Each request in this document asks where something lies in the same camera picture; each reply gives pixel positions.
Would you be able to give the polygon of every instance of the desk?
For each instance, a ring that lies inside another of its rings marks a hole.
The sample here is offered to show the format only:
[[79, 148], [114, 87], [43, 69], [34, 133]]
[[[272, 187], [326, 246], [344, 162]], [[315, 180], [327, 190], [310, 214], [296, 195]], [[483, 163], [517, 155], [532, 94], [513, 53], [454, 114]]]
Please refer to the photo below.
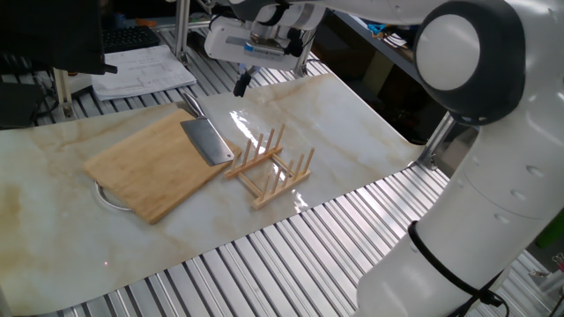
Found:
[[[173, 43], [173, 27], [163, 26], [157, 33]], [[85, 118], [180, 101], [180, 92], [203, 97], [233, 89], [232, 63], [205, 60], [191, 51], [189, 58], [197, 85], [106, 102], [86, 95], [73, 100], [73, 106]], [[329, 72], [320, 63], [309, 63], [308, 71]], [[258, 75], [251, 86], [295, 79], [292, 72], [277, 70], [261, 70]], [[3, 80], [33, 82], [32, 77]], [[62, 119], [53, 113], [36, 124]], [[44, 317], [351, 315], [359, 278], [405, 234], [406, 223], [427, 212], [447, 182], [440, 171], [415, 164], [178, 266]], [[511, 268], [500, 294], [513, 316], [546, 315], [554, 301], [538, 294], [527, 276], [542, 266], [524, 252]], [[479, 306], [469, 315], [502, 312], [503, 308]]]

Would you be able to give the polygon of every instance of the metal frame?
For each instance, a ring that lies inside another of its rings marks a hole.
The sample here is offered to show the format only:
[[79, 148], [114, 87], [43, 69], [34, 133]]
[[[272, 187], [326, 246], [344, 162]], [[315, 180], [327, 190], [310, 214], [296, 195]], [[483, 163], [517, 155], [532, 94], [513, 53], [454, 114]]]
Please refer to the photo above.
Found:
[[71, 86], [69, 85], [69, 72], [66, 70], [53, 69], [55, 75], [56, 96], [59, 101], [59, 109], [63, 117], [67, 120], [77, 119], [77, 115], [72, 108]]
[[456, 125], [455, 120], [452, 118], [449, 112], [447, 112], [444, 117], [442, 117], [441, 122], [434, 130], [433, 135], [425, 144], [425, 148], [423, 152], [417, 158], [417, 162], [425, 166], [426, 168], [434, 170], [436, 168], [436, 164], [434, 162], [434, 153], [439, 148], [439, 145], [442, 144], [445, 137], [449, 134], [449, 132], [454, 128]]
[[306, 31], [303, 36], [303, 42], [307, 43], [308, 45], [306, 45], [306, 47], [303, 49], [303, 53], [301, 53], [300, 59], [298, 59], [296, 66], [293, 68], [293, 73], [298, 77], [304, 77], [308, 75], [308, 67], [306, 64], [308, 63], [308, 57], [309, 53], [311, 53], [311, 48], [314, 45], [313, 38], [315, 37], [316, 31], [317, 28]]
[[212, 8], [215, 5], [215, 0], [197, 0], [197, 2], [208, 14], [212, 14]]
[[188, 35], [188, 25], [190, 16], [190, 0], [176, 1], [176, 30], [174, 34], [174, 55], [182, 64], [188, 64], [188, 58], [184, 52], [186, 37]]

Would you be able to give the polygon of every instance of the keyboard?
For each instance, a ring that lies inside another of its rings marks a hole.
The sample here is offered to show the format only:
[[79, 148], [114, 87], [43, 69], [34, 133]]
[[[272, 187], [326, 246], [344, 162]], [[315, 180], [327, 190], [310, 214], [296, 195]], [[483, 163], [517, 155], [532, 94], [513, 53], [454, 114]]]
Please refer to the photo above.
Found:
[[159, 38], [148, 26], [129, 26], [102, 32], [104, 53], [123, 52], [159, 45]]

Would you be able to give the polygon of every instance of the metal ring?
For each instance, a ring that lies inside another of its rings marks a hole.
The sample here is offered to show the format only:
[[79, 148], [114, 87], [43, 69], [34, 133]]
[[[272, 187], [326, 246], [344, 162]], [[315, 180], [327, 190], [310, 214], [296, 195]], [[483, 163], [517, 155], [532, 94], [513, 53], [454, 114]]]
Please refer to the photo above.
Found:
[[130, 211], [130, 212], [135, 213], [135, 211], [131, 208], [123, 208], [123, 207], [116, 206], [116, 205], [112, 204], [111, 202], [109, 202], [108, 199], [106, 199], [106, 196], [104, 195], [104, 193], [102, 193], [102, 189], [103, 189], [102, 186], [100, 186], [100, 184], [97, 181], [94, 181], [94, 185], [96, 185], [96, 194], [98, 195], [98, 198], [100, 198], [102, 202], [104, 202], [108, 206], [115, 208], [119, 211]]

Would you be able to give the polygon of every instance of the knife handle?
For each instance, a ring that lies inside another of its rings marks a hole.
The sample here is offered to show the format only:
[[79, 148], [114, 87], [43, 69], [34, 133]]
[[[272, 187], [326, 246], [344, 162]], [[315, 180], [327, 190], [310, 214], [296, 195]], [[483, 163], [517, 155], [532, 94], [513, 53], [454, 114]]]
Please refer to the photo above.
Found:
[[194, 111], [194, 113], [197, 114], [196, 119], [207, 119], [207, 116], [205, 115], [204, 110], [202, 109], [200, 104], [197, 102], [196, 98], [190, 96], [186, 92], [184, 92], [182, 94], [182, 96], [184, 97], [184, 101], [186, 101], [186, 103], [188, 104], [190, 109], [192, 109], [192, 111]]

